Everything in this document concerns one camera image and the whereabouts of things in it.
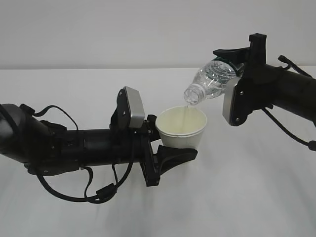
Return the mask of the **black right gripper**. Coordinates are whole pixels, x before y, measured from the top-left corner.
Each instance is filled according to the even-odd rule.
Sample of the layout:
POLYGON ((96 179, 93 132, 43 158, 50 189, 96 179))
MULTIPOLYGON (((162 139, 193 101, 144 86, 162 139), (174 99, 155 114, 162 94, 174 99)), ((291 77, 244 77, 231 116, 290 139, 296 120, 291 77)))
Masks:
POLYGON ((250 46, 238 49, 217 49, 213 54, 233 64, 244 64, 239 81, 269 81, 266 79, 266 39, 267 35, 249 35, 250 46))

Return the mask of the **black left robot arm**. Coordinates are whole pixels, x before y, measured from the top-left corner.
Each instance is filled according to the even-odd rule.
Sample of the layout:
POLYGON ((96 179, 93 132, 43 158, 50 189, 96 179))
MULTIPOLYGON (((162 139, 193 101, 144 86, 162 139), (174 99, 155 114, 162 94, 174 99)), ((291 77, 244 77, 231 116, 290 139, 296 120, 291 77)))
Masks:
POLYGON ((119 127, 112 115, 108 129, 68 130, 46 120, 37 120, 25 105, 3 104, 0 107, 0 152, 25 165, 32 175, 55 176, 81 167, 139 163, 148 187, 159 184, 170 169, 192 161, 198 152, 191 148, 159 146, 156 117, 149 115, 139 129, 119 127))

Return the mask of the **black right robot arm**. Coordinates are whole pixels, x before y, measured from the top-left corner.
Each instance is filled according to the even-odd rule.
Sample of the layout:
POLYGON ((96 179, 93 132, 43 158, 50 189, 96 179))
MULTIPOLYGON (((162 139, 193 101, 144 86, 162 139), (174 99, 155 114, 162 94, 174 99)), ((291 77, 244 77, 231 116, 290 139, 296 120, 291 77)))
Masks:
POLYGON ((287 66, 266 63, 264 34, 251 34, 250 46, 239 49, 217 49, 213 54, 233 64, 244 64, 242 76, 226 84, 223 117, 231 126, 240 126, 255 110, 280 107, 310 121, 316 119, 316 80, 304 72, 290 71, 294 64, 280 56, 287 66))

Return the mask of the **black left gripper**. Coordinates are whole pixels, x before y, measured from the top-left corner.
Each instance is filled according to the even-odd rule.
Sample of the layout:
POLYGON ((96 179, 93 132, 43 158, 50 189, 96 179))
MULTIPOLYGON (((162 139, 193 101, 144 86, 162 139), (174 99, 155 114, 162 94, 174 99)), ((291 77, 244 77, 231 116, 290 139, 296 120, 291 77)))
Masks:
POLYGON ((148 115, 142 126, 134 130, 134 163, 139 163, 147 187, 157 186, 160 176, 186 162, 194 160, 198 154, 192 148, 171 148, 158 146, 156 154, 151 143, 160 139, 156 129, 155 115, 148 115))

